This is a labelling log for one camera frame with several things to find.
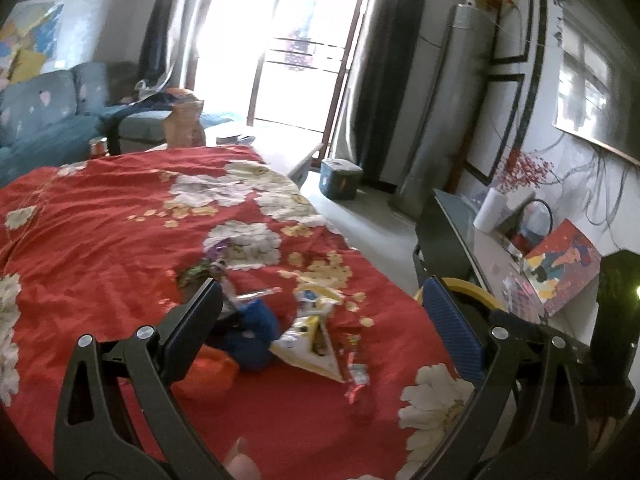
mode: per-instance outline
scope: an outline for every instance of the vase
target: vase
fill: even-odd
[[[490,233],[498,225],[502,217],[502,210],[507,205],[507,196],[501,193],[495,187],[490,187],[486,194],[482,207],[476,219],[474,227],[483,233]]]
[[[206,146],[200,115],[204,101],[175,104],[171,114],[163,121],[164,138],[168,148],[195,148]]]

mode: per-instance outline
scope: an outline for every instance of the silver screw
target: silver screw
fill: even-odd
[[[501,326],[494,327],[494,329],[491,330],[491,334],[496,339],[499,339],[501,341],[504,341],[505,339],[507,339],[509,337],[509,332],[507,331],[507,329],[506,328],[502,328]]]
[[[149,339],[156,330],[152,326],[142,326],[136,332],[138,339]]]
[[[94,338],[91,337],[88,334],[83,335],[80,339],[78,339],[78,346],[80,348],[85,348],[87,346],[89,346],[91,344],[91,341],[93,341]]]
[[[560,336],[556,335],[551,338],[551,343],[556,348],[564,348],[566,346],[566,342]]]

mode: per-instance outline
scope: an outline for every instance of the sofa backrest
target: sofa backrest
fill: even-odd
[[[138,69],[132,62],[100,63],[91,61],[71,69],[78,96],[78,115],[99,113],[133,94]]]
[[[68,70],[9,85],[0,94],[0,147],[74,116],[76,110],[76,92]]]

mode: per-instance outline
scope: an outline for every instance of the red berry branch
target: red berry branch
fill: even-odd
[[[502,193],[520,187],[540,188],[540,183],[546,181],[552,170],[553,165],[550,162],[514,148],[500,164],[495,187]]]

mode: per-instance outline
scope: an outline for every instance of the red candy wrapper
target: red candy wrapper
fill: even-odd
[[[376,415],[376,399],[370,377],[361,336],[345,334],[341,351],[346,356],[344,377],[347,381],[346,397],[351,407],[351,418],[358,425],[370,424]]]

